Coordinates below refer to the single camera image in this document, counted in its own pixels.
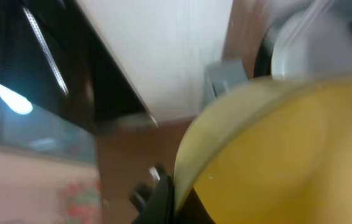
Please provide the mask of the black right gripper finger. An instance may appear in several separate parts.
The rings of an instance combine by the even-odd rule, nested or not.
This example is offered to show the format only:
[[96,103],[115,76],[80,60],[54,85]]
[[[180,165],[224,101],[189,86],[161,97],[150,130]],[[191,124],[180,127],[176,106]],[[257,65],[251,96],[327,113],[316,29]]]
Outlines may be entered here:
[[129,194],[129,200],[139,215],[132,224],[170,224],[174,218],[172,178],[164,165],[157,163],[149,168],[155,187],[139,183]]

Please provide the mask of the yellow bowl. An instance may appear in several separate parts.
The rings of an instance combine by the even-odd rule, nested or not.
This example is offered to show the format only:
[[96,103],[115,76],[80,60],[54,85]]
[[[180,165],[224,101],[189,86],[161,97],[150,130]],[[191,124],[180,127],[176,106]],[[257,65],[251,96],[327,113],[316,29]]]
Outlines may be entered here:
[[196,192],[216,223],[352,223],[352,76],[258,78],[190,125],[174,211]]

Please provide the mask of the grey dishwasher rack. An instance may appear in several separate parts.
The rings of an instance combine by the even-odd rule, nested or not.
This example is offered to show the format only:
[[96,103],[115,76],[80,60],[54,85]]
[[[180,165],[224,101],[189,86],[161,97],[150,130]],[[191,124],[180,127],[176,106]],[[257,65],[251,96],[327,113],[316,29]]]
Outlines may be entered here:
[[242,60],[225,60],[208,65],[204,71],[201,109],[247,80]]

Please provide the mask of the clear plastic bin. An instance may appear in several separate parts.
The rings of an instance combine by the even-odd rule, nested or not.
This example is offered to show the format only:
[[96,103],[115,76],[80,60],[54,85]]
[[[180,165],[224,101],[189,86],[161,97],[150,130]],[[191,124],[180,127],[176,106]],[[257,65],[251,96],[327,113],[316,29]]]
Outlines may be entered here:
[[23,151],[96,164],[93,136],[0,84],[0,143]]

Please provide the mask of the round black tray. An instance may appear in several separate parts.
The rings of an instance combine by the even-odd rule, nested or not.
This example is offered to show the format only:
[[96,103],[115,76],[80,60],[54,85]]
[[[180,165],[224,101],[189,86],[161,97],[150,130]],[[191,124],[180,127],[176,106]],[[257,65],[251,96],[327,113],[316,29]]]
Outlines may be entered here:
[[271,61],[278,31],[270,26],[262,39],[254,66],[254,78],[271,75]]

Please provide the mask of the black rectangular tray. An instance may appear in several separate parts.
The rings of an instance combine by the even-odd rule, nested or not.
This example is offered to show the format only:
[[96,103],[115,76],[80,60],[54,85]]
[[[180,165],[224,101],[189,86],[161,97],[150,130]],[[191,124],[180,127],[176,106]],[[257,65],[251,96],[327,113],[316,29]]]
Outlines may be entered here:
[[76,1],[0,0],[0,84],[92,133],[156,126]]

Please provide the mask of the white round plate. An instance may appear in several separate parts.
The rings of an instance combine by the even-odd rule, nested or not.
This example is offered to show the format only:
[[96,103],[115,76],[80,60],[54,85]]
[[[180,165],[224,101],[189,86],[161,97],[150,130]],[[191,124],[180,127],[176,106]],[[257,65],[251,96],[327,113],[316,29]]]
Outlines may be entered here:
[[352,28],[325,14],[291,42],[302,18],[303,13],[298,12],[280,28],[271,58],[272,77],[323,79],[352,72]]

